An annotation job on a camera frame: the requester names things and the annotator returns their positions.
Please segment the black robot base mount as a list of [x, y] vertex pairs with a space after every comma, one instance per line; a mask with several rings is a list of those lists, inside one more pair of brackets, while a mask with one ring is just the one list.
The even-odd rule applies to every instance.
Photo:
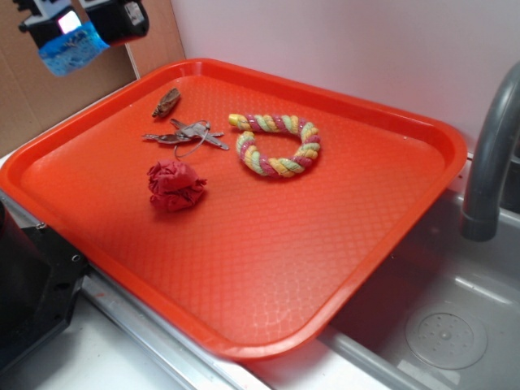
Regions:
[[71, 320], [88, 263], [50, 227], [20, 227], [1, 206], [1, 372]]

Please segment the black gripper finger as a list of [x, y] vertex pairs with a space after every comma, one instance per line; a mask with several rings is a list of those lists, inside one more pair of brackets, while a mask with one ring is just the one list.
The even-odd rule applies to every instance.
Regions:
[[37, 48], [48, 41], [70, 33], [81, 26], [81, 20], [72, 2], [68, 0], [13, 0], [18, 12], [30, 16], [19, 23], [21, 33], [28, 33]]
[[145, 37], [150, 28], [142, 1], [80, 1], [89, 21], [100, 38], [109, 46], [119, 46]]

